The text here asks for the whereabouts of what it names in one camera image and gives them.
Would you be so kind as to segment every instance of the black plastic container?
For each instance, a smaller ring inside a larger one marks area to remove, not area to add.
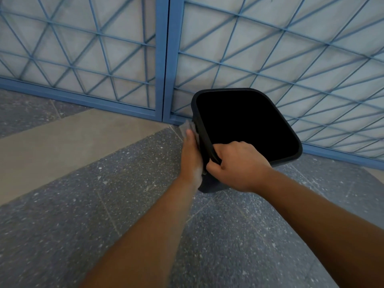
[[[213,148],[217,143],[245,141],[252,144],[273,167],[295,160],[303,152],[291,126],[260,91],[250,88],[201,90],[193,96],[191,107],[204,171],[209,159],[221,164]],[[211,193],[226,188],[205,172],[199,190]]]

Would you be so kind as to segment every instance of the person's left hand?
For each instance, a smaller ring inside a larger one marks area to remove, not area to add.
[[[187,129],[187,137],[184,139],[181,151],[181,170],[179,177],[198,188],[201,184],[203,172],[203,159],[197,148],[195,134]]]

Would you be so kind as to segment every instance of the hand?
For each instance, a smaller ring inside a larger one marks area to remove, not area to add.
[[[221,165],[209,160],[207,171],[224,184],[242,192],[256,192],[273,170],[265,157],[246,142],[214,144]]]
[[[197,148],[195,134],[187,129],[187,137],[184,139],[181,151],[181,170],[179,178],[193,184],[196,189],[200,186],[203,172],[203,159]]]

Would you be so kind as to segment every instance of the person's left arm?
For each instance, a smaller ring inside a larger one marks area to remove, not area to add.
[[[166,287],[202,168],[195,136],[188,130],[179,176],[106,252],[80,287]]]

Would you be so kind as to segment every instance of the bin rim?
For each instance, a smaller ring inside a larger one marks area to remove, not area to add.
[[[221,165],[221,159],[217,155],[217,153],[216,153],[216,151],[215,151],[215,149],[214,149],[214,147],[212,145],[212,142],[211,142],[211,140],[210,140],[210,138],[209,138],[209,136],[207,134],[207,131],[205,130],[205,126],[204,126],[204,123],[203,123],[203,121],[201,119],[201,116],[200,116],[200,113],[199,113],[199,108],[197,107],[197,104],[196,104],[196,100],[197,100],[197,98],[201,94],[204,94],[204,93],[207,93],[207,92],[224,92],[224,91],[225,92],[231,92],[231,91],[252,91],[252,92],[255,92],[257,94],[262,95],[263,97],[265,97],[270,102],[270,104],[273,106],[273,108],[276,110],[276,112],[280,115],[281,119],[285,122],[286,126],[290,129],[291,133],[293,134],[293,136],[295,137],[295,139],[296,139],[296,141],[298,143],[298,146],[299,146],[298,151],[296,152],[295,155],[292,155],[290,157],[286,157],[286,158],[283,158],[283,159],[274,160],[274,161],[269,162],[272,167],[273,166],[277,166],[277,165],[285,164],[285,163],[290,162],[292,160],[296,160],[296,159],[298,159],[302,155],[302,153],[303,153],[303,145],[301,144],[301,141],[300,141],[299,137],[293,131],[292,127],[286,121],[284,116],[280,113],[280,111],[276,107],[276,105],[272,102],[272,100],[266,94],[264,94],[263,92],[261,92],[259,90],[252,89],[252,88],[204,89],[204,90],[200,90],[200,91],[196,92],[194,94],[194,96],[192,97],[192,101],[191,101],[191,108],[192,108],[192,113],[193,113],[192,120],[194,121],[194,123],[195,123],[195,125],[196,125],[196,127],[198,129],[199,137],[200,137],[200,139],[203,140],[204,145],[205,145],[205,147],[207,149],[208,155],[209,155],[210,159],[213,162],[215,162],[216,164]]]

